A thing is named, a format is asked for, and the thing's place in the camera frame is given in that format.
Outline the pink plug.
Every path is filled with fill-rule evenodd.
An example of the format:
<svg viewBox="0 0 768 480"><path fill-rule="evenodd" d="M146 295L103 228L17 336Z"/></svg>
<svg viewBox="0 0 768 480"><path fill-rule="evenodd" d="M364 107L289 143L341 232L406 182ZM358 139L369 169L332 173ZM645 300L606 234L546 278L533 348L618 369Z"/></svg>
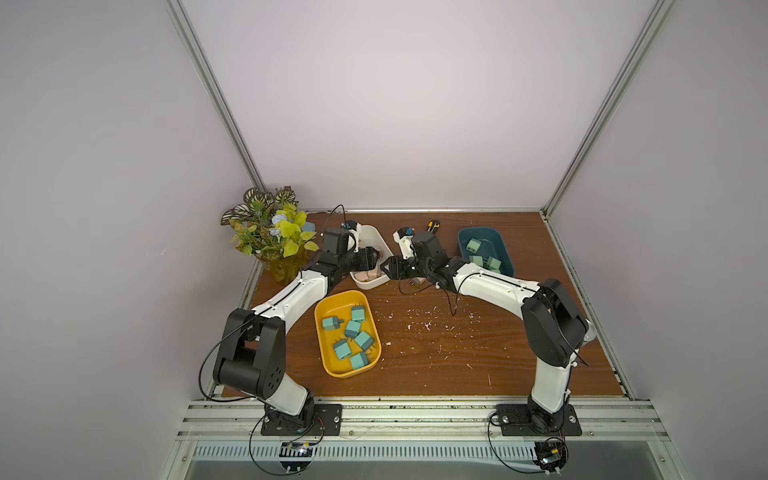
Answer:
<svg viewBox="0 0 768 480"><path fill-rule="evenodd" d="M366 272L357 272L355 278L359 282L371 282L382 277L380 269L369 270Z"/></svg>

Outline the light teal plug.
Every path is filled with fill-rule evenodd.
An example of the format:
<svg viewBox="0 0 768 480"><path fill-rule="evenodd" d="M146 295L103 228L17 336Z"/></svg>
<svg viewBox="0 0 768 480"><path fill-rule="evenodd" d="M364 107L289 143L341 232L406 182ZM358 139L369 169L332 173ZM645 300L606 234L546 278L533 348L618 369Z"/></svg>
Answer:
<svg viewBox="0 0 768 480"><path fill-rule="evenodd" d="M331 316L324 318L321 321L321 326L324 331L338 330L343 326L343 321L337 316Z"/></svg>

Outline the teal plug bottom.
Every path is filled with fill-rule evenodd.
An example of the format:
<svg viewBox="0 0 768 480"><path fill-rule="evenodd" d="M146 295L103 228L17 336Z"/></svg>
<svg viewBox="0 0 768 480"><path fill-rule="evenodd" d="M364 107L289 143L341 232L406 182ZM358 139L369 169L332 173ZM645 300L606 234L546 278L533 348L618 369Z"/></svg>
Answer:
<svg viewBox="0 0 768 480"><path fill-rule="evenodd" d="M354 341L363 352L367 352L375 344L375 339L365 331L361 331L354 338Z"/></svg>

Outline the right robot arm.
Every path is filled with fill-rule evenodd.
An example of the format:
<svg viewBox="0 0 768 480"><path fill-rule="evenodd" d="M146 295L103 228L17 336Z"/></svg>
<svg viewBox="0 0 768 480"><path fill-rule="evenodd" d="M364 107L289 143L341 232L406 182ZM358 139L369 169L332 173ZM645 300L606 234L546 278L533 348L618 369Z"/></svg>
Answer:
<svg viewBox="0 0 768 480"><path fill-rule="evenodd" d="M430 231L416 233L404 227L393 237L401 253L382 264L389 278L424 278L456 300L477 298L522 320L529 348L537 358L527 402L528 422L537 432L563 426L572 369L583 346L596 338L596 328L567 288L553 278L525 281L460 256L450 257Z"/></svg>

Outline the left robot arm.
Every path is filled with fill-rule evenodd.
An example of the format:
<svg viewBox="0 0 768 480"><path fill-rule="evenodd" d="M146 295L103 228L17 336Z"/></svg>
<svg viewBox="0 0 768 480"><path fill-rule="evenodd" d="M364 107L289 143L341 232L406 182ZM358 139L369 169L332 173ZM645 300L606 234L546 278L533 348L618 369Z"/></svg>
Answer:
<svg viewBox="0 0 768 480"><path fill-rule="evenodd" d="M326 230L317 256L288 286L253 309L230 313L221 340L209 352L215 358L213 381L307 423L314 414L314 400L286 373L287 333L345 277L374 269L380 258L379 249L360 244L355 229Z"/></svg>

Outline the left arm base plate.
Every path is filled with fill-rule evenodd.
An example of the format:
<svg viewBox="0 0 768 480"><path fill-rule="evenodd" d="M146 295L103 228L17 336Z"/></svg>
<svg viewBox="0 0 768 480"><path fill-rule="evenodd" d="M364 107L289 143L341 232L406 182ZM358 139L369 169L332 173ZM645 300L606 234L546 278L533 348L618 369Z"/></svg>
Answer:
<svg viewBox="0 0 768 480"><path fill-rule="evenodd" d="M338 436L343 406L335 403L311 404L297 416L268 407L260 427L261 436Z"/></svg>

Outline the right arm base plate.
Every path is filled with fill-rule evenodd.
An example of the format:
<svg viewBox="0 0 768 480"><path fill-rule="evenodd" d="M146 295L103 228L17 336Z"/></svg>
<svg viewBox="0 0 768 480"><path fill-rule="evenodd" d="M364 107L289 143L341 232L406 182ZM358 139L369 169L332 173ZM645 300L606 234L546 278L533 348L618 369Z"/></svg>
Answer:
<svg viewBox="0 0 768 480"><path fill-rule="evenodd" d="M583 434L576 411L568 403L555 413L549 413L536 404L502 404L491 418L500 427L503 436L577 437Z"/></svg>

